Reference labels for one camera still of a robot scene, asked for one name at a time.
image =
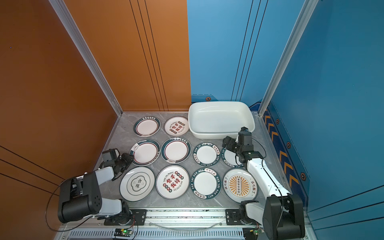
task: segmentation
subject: white ceramic plate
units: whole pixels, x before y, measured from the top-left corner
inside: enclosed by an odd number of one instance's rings
[[[131,169],[121,180],[120,194],[128,201],[139,201],[152,191],[155,175],[147,167]]]
[[[166,199],[175,199],[183,195],[189,185],[187,171],[178,165],[171,165],[164,168],[156,179],[158,193]]]
[[[220,150],[216,145],[210,142],[200,143],[193,151],[193,158],[199,165],[210,167],[218,163],[220,159]]]
[[[182,137],[172,137],[161,147],[161,156],[170,163],[179,163],[188,158],[191,145]]]
[[[155,117],[144,117],[133,126],[133,131],[140,137],[149,137],[160,129],[160,120]]]
[[[257,195],[257,183],[252,175],[244,169],[231,169],[223,178],[225,193],[233,201],[253,200]]]
[[[201,199],[211,199],[220,193],[221,180],[214,170],[203,167],[192,175],[191,188]]]
[[[173,117],[164,124],[164,131],[174,137],[179,137],[188,132],[188,119],[184,117]]]
[[[147,166],[160,155],[160,145],[152,139],[143,140],[133,145],[129,154],[134,156],[133,164]]]
[[[240,163],[239,161],[239,157],[236,156],[236,154],[234,152],[231,152],[231,151],[227,151],[226,148],[223,148],[221,150],[221,158],[223,159],[223,161],[225,162],[225,164],[227,164],[228,166],[230,167],[235,167],[235,168],[240,168],[240,167],[244,167],[244,165],[242,163]]]

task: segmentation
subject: grey marble surface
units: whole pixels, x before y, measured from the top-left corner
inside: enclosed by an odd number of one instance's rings
[[[158,118],[161,122],[161,128],[159,131],[150,137],[139,137],[135,135],[133,132],[133,126],[136,123],[136,121],[142,117],[145,116],[154,116]],[[187,113],[126,113],[124,112],[121,116],[118,125],[113,132],[111,141],[108,145],[108,148],[117,148],[119,149],[120,153],[129,153],[131,147],[137,143],[138,141],[144,140],[144,139],[153,139],[157,141],[160,146],[163,145],[163,143],[171,138],[168,134],[164,131],[164,123],[171,117],[174,116],[183,116],[185,118],[188,118]],[[271,159],[273,159],[273,156],[276,155],[274,152],[274,149],[268,148],[268,144],[266,141],[270,141],[270,139],[265,139],[263,136],[265,134],[262,133],[262,131],[265,131],[262,129],[263,126],[260,121],[255,121],[256,128],[252,133],[252,136],[254,139],[256,139],[260,144],[262,144],[266,150],[266,158],[265,161],[267,162],[268,167],[270,168],[271,172],[276,176],[276,178],[281,182],[280,176],[278,174],[281,169],[277,169],[276,164],[272,164]],[[190,131],[188,131],[185,135],[182,136],[183,138],[187,139],[191,144],[191,152],[193,152],[193,149],[202,142],[211,142],[215,144],[220,150],[222,149],[222,139],[198,139],[195,138]],[[255,151],[259,151],[262,155],[265,154],[265,151],[263,150],[262,146],[260,146],[258,143],[253,143],[255,146]],[[158,157],[158,159],[153,162],[152,164],[146,166],[149,169],[152,170],[152,172],[155,175],[155,178],[159,174],[159,172],[165,168],[166,166],[171,165],[171,163],[166,162],[161,154]],[[193,154],[191,154],[188,159],[185,161],[179,163],[180,166],[185,168],[191,177],[191,175],[199,168],[202,168],[195,160],[193,159]],[[136,165],[131,164],[131,166],[128,168],[128,170],[125,172],[127,173],[130,169],[136,167]],[[214,171],[216,171],[220,178],[222,179],[227,171],[231,169],[231,167],[227,166],[224,161],[220,158],[220,161],[210,167]],[[123,199],[123,197],[120,194],[120,182],[121,179],[115,181],[108,181],[100,185],[100,191],[101,195],[104,198],[109,199]],[[263,193],[261,192],[260,188],[258,189],[258,193],[256,196],[256,200],[258,200],[262,205],[265,204],[265,198],[263,196]],[[127,201],[129,207],[238,207],[239,204],[234,202],[232,199],[230,199],[223,189],[221,189],[221,192],[213,199],[204,200],[200,199],[197,196],[194,195],[191,188],[185,192],[184,195],[177,199],[165,199],[162,196],[160,196],[156,190],[156,187],[153,188],[151,193],[145,197],[144,199],[137,201],[137,202],[129,202]]]

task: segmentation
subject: robotic arm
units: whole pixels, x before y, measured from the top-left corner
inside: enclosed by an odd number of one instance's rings
[[[242,221],[251,223],[255,220],[262,223],[267,237],[271,240],[303,238],[305,228],[301,198],[291,195],[271,173],[263,156],[253,150],[252,134],[248,129],[241,128],[238,142],[228,136],[224,138],[223,147],[236,154],[255,178],[266,198],[264,208],[254,200],[241,202]]]

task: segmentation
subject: white plastic basin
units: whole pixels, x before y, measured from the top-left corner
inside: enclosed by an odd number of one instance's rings
[[[188,111],[189,130],[200,139],[236,138],[240,128],[255,130],[248,106],[242,102],[194,103]]]

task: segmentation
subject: black cable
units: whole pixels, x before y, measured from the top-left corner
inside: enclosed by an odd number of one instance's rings
[[[136,230],[135,236],[132,238],[132,240],[135,239],[137,233],[139,232],[139,223],[136,221],[135,216],[133,216],[133,223],[135,223],[135,222],[137,223],[137,224],[136,224],[136,226],[137,226],[137,230]]]
[[[71,230],[73,230],[73,229],[79,227],[81,224],[85,223],[85,222],[86,222],[88,219],[90,219],[91,217],[93,217],[93,216],[90,216],[89,218],[87,218],[86,220],[84,220],[82,223],[80,223],[80,224],[77,225],[76,227],[71,228],[71,229],[68,229],[68,230],[55,230],[55,229],[51,228],[51,227],[48,225],[48,221],[47,221],[47,210],[48,210],[48,205],[49,205],[49,203],[51,202],[51,198],[52,198],[53,194],[55,193],[55,191],[57,191],[57,189],[59,189],[59,187],[63,184],[63,182],[61,182],[61,183],[57,186],[57,188],[52,192],[51,196],[49,197],[49,200],[48,200],[48,203],[47,203],[47,207],[45,208],[45,224],[47,225],[47,227],[49,228],[49,230],[54,231],[54,232],[68,232],[68,231],[71,231]]]
[[[261,143],[259,143],[259,141],[257,141],[257,140],[254,139],[254,138],[252,138],[252,140],[255,140],[258,144],[260,144],[260,146],[263,148],[263,150],[264,150],[264,152],[265,152],[265,156],[263,157],[263,159],[266,158],[266,150],[265,150],[265,148],[263,147],[263,145],[262,145]],[[236,155],[235,155],[235,162],[236,162],[237,165],[240,166],[240,164],[237,162]]]
[[[278,226],[279,223],[280,223],[281,217],[283,216],[283,205],[284,205],[283,194],[281,193],[279,187],[278,187],[278,186],[276,185],[276,183],[273,181],[273,179],[271,178],[271,176],[269,176],[268,172],[265,170],[265,168],[264,168],[264,166],[263,166],[263,161],[264,161],[264,159],[262,159],[262,168],[264,169],[264,171],[265,171],[265,173],[268,175],[268,177],[271,179],[271,181],[273,182],[273,184],[276,186],[277,190],[278,190],[279,193],[280,193],[280,197],[281,197],[281,200],[282,200],[281,214],[280,214],[279,221],[277,222],[277,226]]]
[[[259,141],[257,141],[257,140],[254,139],[254,138],[252,138],[252,140],[255,140],[258,144],[260,144],[260,146],[263,148],[263,150],[264,150],[264,152],[265,152],[265,156],[263,157],[263,159],[266,158],[266,150],[265,150],[265,148],[263,147],[263,145],[262,145],[261,143],[259,143]]]

